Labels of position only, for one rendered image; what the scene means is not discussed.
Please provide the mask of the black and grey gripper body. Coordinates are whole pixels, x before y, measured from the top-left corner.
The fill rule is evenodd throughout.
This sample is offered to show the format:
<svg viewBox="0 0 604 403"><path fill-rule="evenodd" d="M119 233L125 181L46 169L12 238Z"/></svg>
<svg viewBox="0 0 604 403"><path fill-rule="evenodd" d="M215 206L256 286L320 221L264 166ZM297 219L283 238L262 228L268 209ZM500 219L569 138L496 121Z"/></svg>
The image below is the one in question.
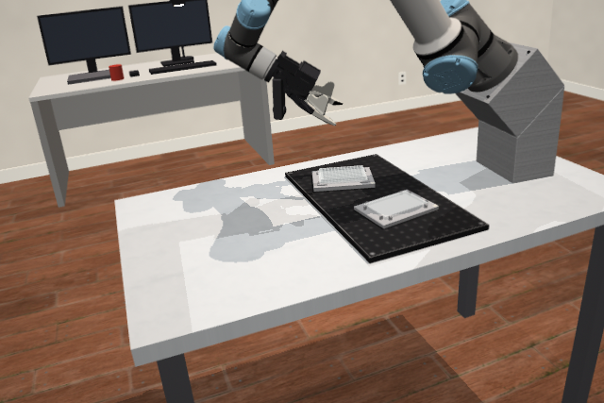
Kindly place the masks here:
<svg viewBox="0 0 604 403"><path fill-rule="evenodd" d="M321 73L321 70L317 69L306 61L298 63L286 55L286 52L281 52L264 80L269 83L272 77L282 79L283 91L288 95L288 97L291 97L293 94L307 99L309 92L314 87L315 82ZM301 68L301 71L299 71L299 68Z"/></svg>

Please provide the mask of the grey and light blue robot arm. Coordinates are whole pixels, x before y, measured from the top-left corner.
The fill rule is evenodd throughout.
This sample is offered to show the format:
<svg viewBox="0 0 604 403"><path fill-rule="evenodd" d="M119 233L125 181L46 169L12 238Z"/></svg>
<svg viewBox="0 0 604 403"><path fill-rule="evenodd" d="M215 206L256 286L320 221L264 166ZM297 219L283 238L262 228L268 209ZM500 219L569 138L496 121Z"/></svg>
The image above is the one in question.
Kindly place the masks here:
<svg viewBox="0 0 604 403"><path fill-rule="evenodd" d="M423 79L433 91L484 92L514 69L517 51L491 31L469 1L390 1L414 37L413 51L424 66ZM277 2L242 0L231 27L224 26L218 34L214 51L265 79L277 54L258 40Z"/></svg>

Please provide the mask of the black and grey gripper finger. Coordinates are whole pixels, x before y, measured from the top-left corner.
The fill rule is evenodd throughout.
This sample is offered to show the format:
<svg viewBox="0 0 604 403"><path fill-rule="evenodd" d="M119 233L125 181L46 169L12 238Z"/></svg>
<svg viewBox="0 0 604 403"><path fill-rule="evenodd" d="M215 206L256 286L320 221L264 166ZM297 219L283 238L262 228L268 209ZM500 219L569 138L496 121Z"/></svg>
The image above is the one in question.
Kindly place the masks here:
<svg viewBox="0 0 604 403"><path fill-rule="evenodd" d="M328 98L326 95L315 97L313 94L309 94L307 100L304 97L298 95L291 95L290 97L298 107L306 111L307 113L315 116L323 122L336 126L337 124L326 116Z"/></svg>
<svg viewBox="0 0 604 403"><path fill-rule="evenodd" d="M316 97L320 97L324 94L328 97L328 103L331 104L332 106L342 105L343 103L341 101L339 101L336 98L331 96L333 89L334 89L334 83L329 81L324 86L314 85L314 87L310 91L310 94L313 94Z"/></svg>

